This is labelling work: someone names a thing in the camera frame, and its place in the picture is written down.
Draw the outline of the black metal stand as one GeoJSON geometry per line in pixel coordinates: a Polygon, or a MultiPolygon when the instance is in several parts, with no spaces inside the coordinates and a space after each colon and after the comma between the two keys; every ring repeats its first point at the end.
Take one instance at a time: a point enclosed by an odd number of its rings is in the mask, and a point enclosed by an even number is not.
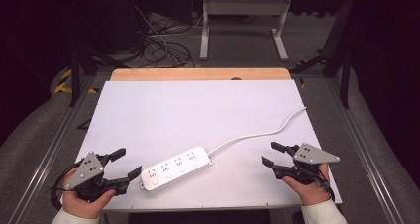
{"type": "Polygon", "coordinates": [[[300,73],[317,63],[325,62],[322,74],[326,78],[333,78],[338,71],[342,72],[340,86],[340,100],[343,106],[348,109],[348,92],[350,83],[350,54],[344,45],[343,35],[345,33],[349,14],[351,12],[353,0],[344,0],[338,11],[338,15],[333,23],[327,40],[319,54],[308,61],[300,62],[296,68],[291,69],[290,73],[300,73]]]}

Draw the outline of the person's right hand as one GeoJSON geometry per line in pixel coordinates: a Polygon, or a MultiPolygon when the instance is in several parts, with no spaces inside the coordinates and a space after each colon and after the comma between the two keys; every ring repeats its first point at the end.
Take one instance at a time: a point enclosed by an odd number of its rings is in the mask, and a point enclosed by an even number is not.
{"type": "Polygon", "coordinates": [[[298,194],[304,206],[317,205],[331,198],[331,194],[316,183],[304,185],[289,176],[282,180],[298,194]]]}

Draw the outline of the white power strip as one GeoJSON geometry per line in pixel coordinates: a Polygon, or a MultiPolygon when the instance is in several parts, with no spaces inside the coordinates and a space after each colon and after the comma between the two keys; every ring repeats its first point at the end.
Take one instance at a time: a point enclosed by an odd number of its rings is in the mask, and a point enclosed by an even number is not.
{"type": "Polygon", "coordinates": [[[158,191],[212,165],[213,161],[205,149],[195,147],[145,168],[141,172],[140,187],[146,191],[158,191]]]}

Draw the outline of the white board sheet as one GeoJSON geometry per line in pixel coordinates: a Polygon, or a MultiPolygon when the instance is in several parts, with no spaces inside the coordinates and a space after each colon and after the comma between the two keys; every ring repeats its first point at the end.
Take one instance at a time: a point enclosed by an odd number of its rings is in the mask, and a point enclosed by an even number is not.
{"type": "Polygon", "coordinates": [[[201,146],[213,165],[158,191],[133,180],[110,211],[277,208],[299,204],[261,157],[290,167],[291,156],[271,147],[318,139],[292,80],[108,81],[80,154],[127,153],[105,167],[109,179],[149,168],[201,146]]]}

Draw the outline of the grey metal floor rail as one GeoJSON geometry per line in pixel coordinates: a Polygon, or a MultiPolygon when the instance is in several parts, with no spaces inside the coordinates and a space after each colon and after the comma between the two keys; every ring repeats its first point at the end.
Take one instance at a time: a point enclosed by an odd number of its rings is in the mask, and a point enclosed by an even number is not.
{"type": "Polygon", "coordinates": [[[377,168],[368,147],[363,139],[357,124],[352,116],[350,110],[344,106],[341,100],[340,89],[336,81],[332,78],[327,78],[326,83],[333,94],[342,116],[344,117],[345,124],[350,130],[350,135],[353,141],[356,152],[361,160],[361,163],[367,173],[367,178],[373,188],[373,191],[380,203],[380,206],[386,216],[389,224],[405,224],[390,192],[387,188],[382,174],[377,168]]]}
{"type": "Polygon", "coordinates": [[[0,153],[0,224],[23,224],[40,193],[76,116],[94,82],[86,75],[80,96],[55,95],[31,113],[12,133],[0,153]]]}

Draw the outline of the black tripod stand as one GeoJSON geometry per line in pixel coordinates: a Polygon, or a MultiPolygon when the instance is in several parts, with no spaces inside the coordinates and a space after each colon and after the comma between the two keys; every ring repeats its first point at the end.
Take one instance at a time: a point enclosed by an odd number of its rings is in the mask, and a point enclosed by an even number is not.
{"type": "Polygon", "coordinates": [[[97,67],[93,57],[99,57],[106,65],[123,68],[124,65],[107,56],[104,51],[95,46],[84,36],[84,30],[95,35],[95,30],[86,20],[75,0],[61,0],[60,8],[63,10],[62,18],[68,32],[68,42],[72,47],[70,54],[71,69],[71,102],[74,107],[81,96],[80,70],[83,68],[88,75],[95,75],[97,67]]]}

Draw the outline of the person's left hand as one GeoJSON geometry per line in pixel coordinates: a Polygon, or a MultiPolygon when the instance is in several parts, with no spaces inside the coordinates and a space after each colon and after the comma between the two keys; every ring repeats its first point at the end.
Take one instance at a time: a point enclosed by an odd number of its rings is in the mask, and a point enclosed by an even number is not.
{"type": "Polygon", "coordinates": [[[66,213],[76,217],[96,219],[115,194],[116,191],[111,189],[102,194],[97,200],[88,202],[80,199],[76,191],[65,191],[62,197],[62,208],[66,213]]]}

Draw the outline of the person's dark lap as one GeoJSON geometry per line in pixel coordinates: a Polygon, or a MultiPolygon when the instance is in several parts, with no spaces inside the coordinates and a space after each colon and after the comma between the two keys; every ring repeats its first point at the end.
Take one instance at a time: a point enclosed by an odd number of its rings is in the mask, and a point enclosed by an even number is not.
{"type": "Polygon", "coordinates": [[[128,224],[271,224],[268,210],[135,213],[128,224]]]}

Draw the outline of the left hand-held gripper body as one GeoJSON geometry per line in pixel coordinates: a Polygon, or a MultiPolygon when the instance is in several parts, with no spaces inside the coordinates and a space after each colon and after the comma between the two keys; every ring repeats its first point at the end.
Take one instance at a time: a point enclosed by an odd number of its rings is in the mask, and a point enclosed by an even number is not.
{"type": "Polygon", "coordinates": [[[76,173],[65,186],[66,191],[76,191],[78,196],[88,202],[97,200],[106,191],[114,189],[116,195],[126,194],[129,186],[127,177],[108,180],[104,177],[108,155],[100,156],[89,152],[78,165],[76,173]]]}

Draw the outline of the white metal stand frame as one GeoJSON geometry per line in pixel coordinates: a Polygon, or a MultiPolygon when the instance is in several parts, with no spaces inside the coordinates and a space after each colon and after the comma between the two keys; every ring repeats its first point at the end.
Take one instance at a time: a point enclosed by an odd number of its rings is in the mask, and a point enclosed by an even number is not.
{"type": "Polygon", "coordinates": [[[288,61],[289,57],[282,40],[282,31],[287,18],[292,0],[203,0],[203,28],[201,33],[201,45],[199,58],[208,58],[209,15],[256,15],[256,16],[279,16],[278,26],[271,30],[278,54],[282,61],[288,61]]]}

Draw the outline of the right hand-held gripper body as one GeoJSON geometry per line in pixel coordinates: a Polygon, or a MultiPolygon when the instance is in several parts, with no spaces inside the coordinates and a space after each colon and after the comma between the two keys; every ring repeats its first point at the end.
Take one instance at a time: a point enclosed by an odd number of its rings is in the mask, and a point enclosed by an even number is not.
{"type": "Polygon", "coordinates": [[[288,168],[274,165],[273,171],[276,178],[283,179],[285,176],[289,176],[304,185],[318,182],[321,185],[328,186],[329,182],[326,178],[319,176],[319,165],[337,163],[341,160],[340,157],[307,143],[293,147],[286,146],[286,151],[283,153],[291,155],[294,166],[288,168]]]}

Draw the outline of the black equipment box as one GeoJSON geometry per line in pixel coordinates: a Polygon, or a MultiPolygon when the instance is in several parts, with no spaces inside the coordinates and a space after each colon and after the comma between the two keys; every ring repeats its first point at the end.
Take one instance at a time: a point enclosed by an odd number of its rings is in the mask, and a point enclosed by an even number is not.
{"type": "Polygon", "coordinates": [[[97,0],[105,35],[113,51],[140,51],[144,37],[132,0],[97,0]]]}

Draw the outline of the yellow black hazard tape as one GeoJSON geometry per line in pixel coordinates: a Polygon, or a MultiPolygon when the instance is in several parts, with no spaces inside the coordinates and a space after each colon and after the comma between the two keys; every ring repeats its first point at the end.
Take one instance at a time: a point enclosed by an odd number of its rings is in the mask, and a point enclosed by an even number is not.
{"type": "MultiPolygon", "coordinates": [[[[58,86],[55,88],[54,92],[55,93],[71,93],[72,89],[70,87],[66,86],[67,81],[69,80],[70,76],[71,76],[72,70],[70,68],[68,68],[65,73],[62,75],[58,86]]],[[[88,90],[89,94],[97,94],[100,91],[99,88],[90,88],[88,90]]]]}

